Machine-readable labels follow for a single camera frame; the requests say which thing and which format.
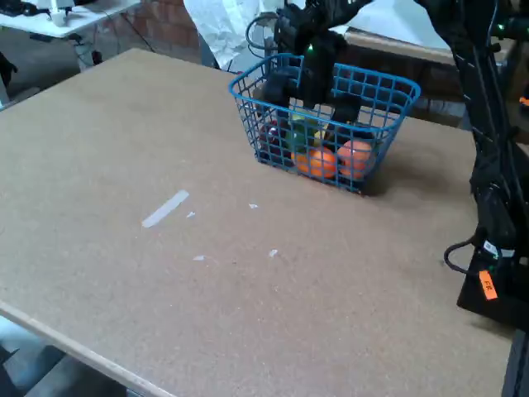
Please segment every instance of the orange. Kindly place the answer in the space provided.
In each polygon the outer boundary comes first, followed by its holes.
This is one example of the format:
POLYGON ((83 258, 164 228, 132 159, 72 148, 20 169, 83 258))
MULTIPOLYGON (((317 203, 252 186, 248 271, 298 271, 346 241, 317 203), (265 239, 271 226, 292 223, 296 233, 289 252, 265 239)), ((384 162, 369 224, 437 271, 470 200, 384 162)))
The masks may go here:
POLYGON ((326 147, 312 149, 308 156, 294 152, 291 156, 298 170, 305 174, 331 178, 336 173, 336 156, 326 147))
POLYGON ((345 145, 338 149, 338 158, 343 163, 340 173, 345 176, 351 176, 352 174, 354 179, 361 179, 366 172, 366 168, 373 164, 373 161, 370 161, 372 150, 368 142, 346 142, 345 145))

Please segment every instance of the orange label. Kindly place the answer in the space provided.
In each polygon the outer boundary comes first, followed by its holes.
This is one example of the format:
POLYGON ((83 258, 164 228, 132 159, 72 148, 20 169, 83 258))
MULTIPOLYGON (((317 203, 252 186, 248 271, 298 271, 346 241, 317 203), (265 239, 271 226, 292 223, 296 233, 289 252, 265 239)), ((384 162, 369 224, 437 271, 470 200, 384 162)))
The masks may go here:
POLYGON ((483 292, 485 292, 485 298, 487 300, 496 299, 498 297, 498 294, 496 294, 493 279, 490 278, 489 272, 486 270, 481 270, 479 272, 479 280, 481 281, 483 292))

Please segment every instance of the white paper scrap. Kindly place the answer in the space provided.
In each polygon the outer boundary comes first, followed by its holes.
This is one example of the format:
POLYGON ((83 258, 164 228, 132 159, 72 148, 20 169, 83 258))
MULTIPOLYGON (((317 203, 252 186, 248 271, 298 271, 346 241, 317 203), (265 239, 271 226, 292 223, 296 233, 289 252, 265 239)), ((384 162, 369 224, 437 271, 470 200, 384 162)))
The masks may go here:
POLYGON ((148 218, 146 218, 141 225, 143 227, 153 227, 163 218, 176 209, 183 201, 189 197, 189 193, 186 190, 180 190, 172 198, 167 200, 164 205, 154 211, 148 218))

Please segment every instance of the black cable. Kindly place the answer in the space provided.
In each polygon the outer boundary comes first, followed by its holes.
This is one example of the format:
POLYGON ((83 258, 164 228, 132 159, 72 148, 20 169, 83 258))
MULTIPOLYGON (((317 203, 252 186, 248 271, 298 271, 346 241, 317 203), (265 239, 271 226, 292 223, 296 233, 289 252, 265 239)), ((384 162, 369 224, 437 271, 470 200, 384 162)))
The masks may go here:
POLYGON ((458 265, 452 263, 450 261, 450 254, 454 251, 459 250, 460 248, 463 248, 464 246, 469 246, 472 244, 473 237, 469 238, 468 240, 465 240, 464 242, 458 242, 457 244, 451 245, 448 248, 446 248, 444 259, 445 263, 448 267, 450 267, 452 270, 459 271, 460 273, 463 273, 464 275, 472 275, 477 276, 475 273, 472 273, 466 269, 463 269, 462 267, 459 267, 458 265))
POLYGON ((101 11, 104 12, 104 14, 107 16, 108 20, 112 24, 112 29, 114 30, 114 36, 116 37, 116 42, 117 42, 116 54, 119 54, 120 52, 122 52, 122 45, 119 42, 119 35, 117 34, 116 24, 114 23, 114 20, 110 17, 110 15, 107 14, 105 10, 101 10, 101 11))
POLYGON ((248 41, 248 45, 256 48, 257 50, 277 50, 278 47, 271 47, 271 48, 268 48, 268 47, 265 47, 264 45, 261 45, 261 44, 257 44, 255 42, 253 42, 251 39, 250 39, 250 29, 251 27, 257 23, 257 22, 260 22, 260 21, 271 21, 273 19, 278 19, 278 16, 277 15, 273 15, 273 14, 270 14, 270 15, 261 15, 259 17, 256 17, 254 18, 249 24, 248 24, 248 27, 246 28, 246 41, 248 41))
POLYGON ((131 29, 138 35, 138 37, 140 37, 143 42, 145 43, 145 45, 147 45, 147 47, 149 47, 149 50, 150 52, 154 52, 156 54, 156 51, 154 48, 152 48, 152 45, 149 44, 149 41, 146 40, 145 37, 143 37, 141 35, 141 33, 136 29, 136 27, 132 24, 132 22, 130 22, 126 17, 125 15, 122 14, 122 18, 125 20, 126 23, 129 24, 129 26, 131 27, 131 29))
POLYGON ((256 58, 259 58, 260 60, 263 60, 264 59, 264 56, 261 56, 261 55, 257 55, 250 47, 250 44, 248 45, 248 51, 256 58))

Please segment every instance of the wooden tabletop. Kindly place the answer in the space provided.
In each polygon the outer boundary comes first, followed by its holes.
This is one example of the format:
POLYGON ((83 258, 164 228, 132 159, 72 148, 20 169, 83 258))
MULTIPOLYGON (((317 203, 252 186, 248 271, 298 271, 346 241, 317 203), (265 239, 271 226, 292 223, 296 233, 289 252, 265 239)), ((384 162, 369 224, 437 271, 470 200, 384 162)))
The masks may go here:
POLYGON ((498 396, 470 134, 408 119, 362 198, 256 162, 230 79, 133 50, 0 113, 0 313, 145 395, 498 396))
MULTIPOLYGON (((388 37, 352 29, 349 29, 346 32, 345 38, 349 44, 357 45, 358 47, 370 48, 371 50, 388 52, 395 55, 404 55, 418 60, 429 60, 439 64, 455 64, 450 50, 414 45, 405 41, 394 40, 388 37)), ((492 40, 494 43, 499 42, 502 46, 502 50, 495 55, 496 61, 501 64, 509 56, 516 41, 510 39, 499 41, 496 37, 493 37, 492 40)))

